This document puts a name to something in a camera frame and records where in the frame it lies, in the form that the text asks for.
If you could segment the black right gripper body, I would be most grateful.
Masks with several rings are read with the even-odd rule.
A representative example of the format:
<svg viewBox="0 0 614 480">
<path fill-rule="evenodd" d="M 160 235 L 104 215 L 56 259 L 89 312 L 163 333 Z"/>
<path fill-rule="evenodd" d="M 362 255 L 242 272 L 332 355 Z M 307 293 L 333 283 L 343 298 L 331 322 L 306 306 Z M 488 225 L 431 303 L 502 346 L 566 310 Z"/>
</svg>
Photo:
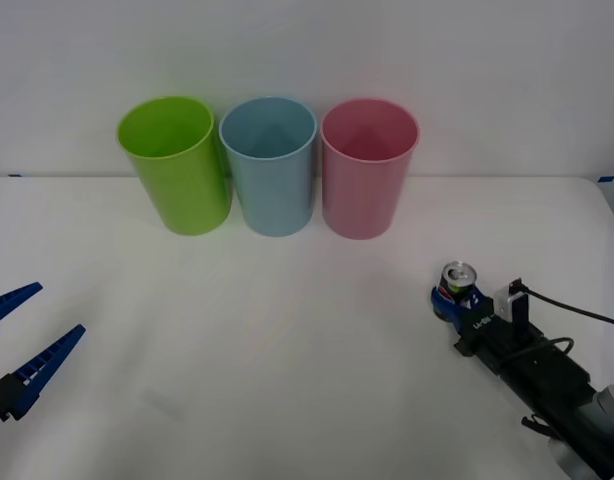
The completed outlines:
<svg viewBox="0 0 614 480">
<path fill-rule="evenodd" d="M 517 327 L 501 319 L 491 300 L 460 311 L 455 327 L 457 349 L 477 357 L 525 401 L 582 405 L 593 397 L 589 373 L 557 347 L 565 338 L 550 339 L 529 321 Z"/>
</svg>

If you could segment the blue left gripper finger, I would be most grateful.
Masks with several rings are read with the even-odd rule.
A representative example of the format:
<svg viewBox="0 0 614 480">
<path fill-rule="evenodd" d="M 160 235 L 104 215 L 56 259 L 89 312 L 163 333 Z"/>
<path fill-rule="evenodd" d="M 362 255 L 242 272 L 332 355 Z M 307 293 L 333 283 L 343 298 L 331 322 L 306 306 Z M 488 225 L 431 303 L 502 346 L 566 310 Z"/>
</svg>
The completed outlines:
<svg viewBox="0 0 614 480">
<path fill-rule="evenodd" d="M 41 353 L 0 379 L 0 419 L 20 420 L 77 345 L 86 329 L 79 324 Z"/>
<path fill-rule="evenodd" d="M 34 282 L 0 295 L 0 321 L 42 289 L 39 282 Z"/>
</svg>

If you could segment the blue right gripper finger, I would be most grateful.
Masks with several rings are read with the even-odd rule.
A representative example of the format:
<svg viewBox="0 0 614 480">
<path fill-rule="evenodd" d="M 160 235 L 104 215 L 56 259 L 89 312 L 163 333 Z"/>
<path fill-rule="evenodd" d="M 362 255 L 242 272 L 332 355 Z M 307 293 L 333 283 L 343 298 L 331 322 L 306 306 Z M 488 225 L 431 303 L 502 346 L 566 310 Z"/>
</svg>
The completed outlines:
<svg viewBox="0 0 614 480">
<path fill-rule="evenodd" d="M 446 289 L 435 286 L 431 291 L 431 303 L 438 318 L 451 324 L 455 330 L 461 329 L 460 305 Z"/>
<path fill-rule="evenodd" d="M 487 305 L 488 298 L 478 287 L 471 287 L 461 300 L 461 306 L 468 310 L 478 310 Z"/>
</svg>

